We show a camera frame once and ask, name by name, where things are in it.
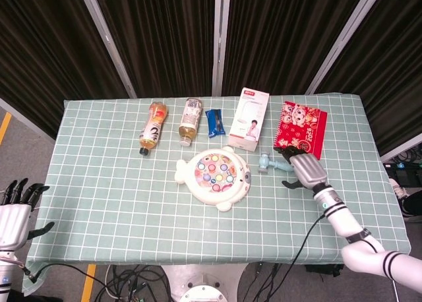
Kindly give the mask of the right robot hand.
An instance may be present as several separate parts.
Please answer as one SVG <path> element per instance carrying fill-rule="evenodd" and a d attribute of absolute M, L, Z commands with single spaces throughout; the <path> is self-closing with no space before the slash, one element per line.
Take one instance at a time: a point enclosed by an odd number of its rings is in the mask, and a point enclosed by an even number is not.
<path fill-rule="evenodd" d="M 288 189 L 303 187 L 318 193 L 330 186 L 326 171 L 313 154 L 294 146 L 277 148 L 276 151 L 292 166 L 297 176 L 297 181 L 294 183 L 282 181 L 282 184 Z"/>

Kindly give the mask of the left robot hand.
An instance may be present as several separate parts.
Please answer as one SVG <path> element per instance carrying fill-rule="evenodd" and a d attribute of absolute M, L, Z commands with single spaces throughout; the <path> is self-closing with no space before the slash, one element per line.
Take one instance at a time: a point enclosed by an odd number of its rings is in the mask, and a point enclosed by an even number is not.
<path fill-rule="evenodd" d="M 25 191 L 28 178 L 12 181 L 1 195 L 1 252 L 17 251 L 33 238 L 49 232 L 54 222 L 30 230 L 31 214 L 41 197 L 49 189 L 43 183 L 34 183 Z"/>

